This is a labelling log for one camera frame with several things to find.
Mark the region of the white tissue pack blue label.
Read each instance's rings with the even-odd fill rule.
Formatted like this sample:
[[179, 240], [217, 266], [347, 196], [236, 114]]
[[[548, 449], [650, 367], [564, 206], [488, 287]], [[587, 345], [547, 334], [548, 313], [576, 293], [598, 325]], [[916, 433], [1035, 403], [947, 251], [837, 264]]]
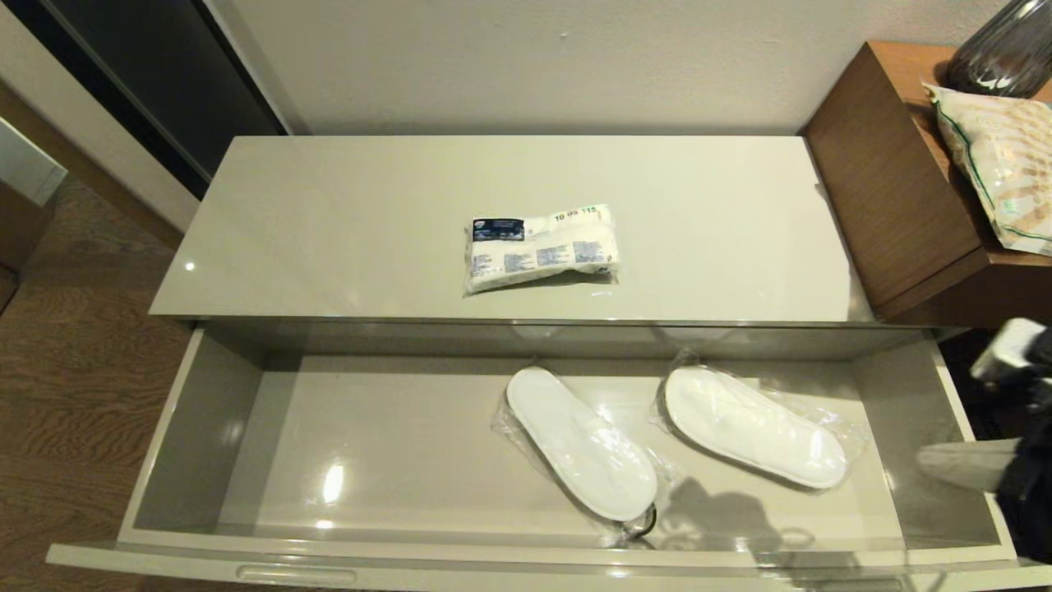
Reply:
[[613, 278], [621, 268], [615, 217], [606, 205], [526, 218], [474, 218], [466, 234], [467, 295], [567, 272]]

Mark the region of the green-trimmed snack bag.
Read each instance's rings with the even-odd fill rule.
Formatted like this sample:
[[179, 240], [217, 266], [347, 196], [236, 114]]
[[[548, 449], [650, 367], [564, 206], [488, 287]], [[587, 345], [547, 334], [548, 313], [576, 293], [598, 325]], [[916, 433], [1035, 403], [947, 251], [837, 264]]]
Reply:
[[1052, 105], [933, 84], [924, 89], [1000, 246], [1052, 257]]

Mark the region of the glossy white low cabinet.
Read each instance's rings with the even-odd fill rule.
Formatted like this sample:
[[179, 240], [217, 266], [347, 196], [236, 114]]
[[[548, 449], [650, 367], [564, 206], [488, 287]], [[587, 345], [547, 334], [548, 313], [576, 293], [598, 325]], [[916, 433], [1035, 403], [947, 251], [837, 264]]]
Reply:
[[[606, 205], [614, 280], [467, 295], [467, 225]], [[868, 322], [800, 137], [240, 137], [156, 317]]]

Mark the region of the brown wooden side table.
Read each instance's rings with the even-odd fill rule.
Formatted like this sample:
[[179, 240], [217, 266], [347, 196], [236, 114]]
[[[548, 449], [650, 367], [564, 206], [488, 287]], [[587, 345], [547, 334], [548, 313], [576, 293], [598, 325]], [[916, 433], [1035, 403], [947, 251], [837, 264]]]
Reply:
[[871, 40], [801, 129], [873, 314], [899, 326], [1052, 321], [1052, 257], [1004, 250], [924, 84], [953, 46]]

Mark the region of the dark glass door panel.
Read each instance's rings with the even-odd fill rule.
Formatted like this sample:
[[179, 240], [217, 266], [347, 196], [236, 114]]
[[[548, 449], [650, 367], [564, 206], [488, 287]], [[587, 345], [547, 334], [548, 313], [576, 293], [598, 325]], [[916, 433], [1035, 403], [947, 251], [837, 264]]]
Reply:
[[205, 0], [0, 0], [196, 199], [232, 139], [287, 128]]

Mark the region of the glossy white wide drawer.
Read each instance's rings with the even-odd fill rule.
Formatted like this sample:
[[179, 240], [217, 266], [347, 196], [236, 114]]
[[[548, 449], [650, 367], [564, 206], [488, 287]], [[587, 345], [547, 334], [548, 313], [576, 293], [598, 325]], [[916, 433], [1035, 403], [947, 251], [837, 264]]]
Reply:
[[[810, 493], [651, 420], [680, 349], [858, 421], [870, 446]], [[624, 548], [490, 430], [541, 364], [681, 470]], [[191, 335], [113, 542], [65, 567], [284, 587], [425, 592], [972, 592], [1052, 587], [989, 494], [925, 475], [973, 438], [927, 331], [829, 322], [232, 321]]]

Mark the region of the white box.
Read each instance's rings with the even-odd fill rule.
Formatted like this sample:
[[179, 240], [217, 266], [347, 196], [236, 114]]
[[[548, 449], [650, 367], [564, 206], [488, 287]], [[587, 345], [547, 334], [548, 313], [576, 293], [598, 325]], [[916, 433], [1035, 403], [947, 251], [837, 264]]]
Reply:
[[47, 206], [68, 171], [0, 118], [0, 180], [38, 206]]

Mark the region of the dark ribbed glass vase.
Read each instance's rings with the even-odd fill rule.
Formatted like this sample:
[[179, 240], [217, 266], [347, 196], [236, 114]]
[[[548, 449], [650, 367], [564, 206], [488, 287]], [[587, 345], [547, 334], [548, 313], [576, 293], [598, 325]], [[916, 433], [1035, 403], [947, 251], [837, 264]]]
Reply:
[[949, 60], [952, 90], [1030, 99], [1052, 80], [1052, 0], [1010, 0]]

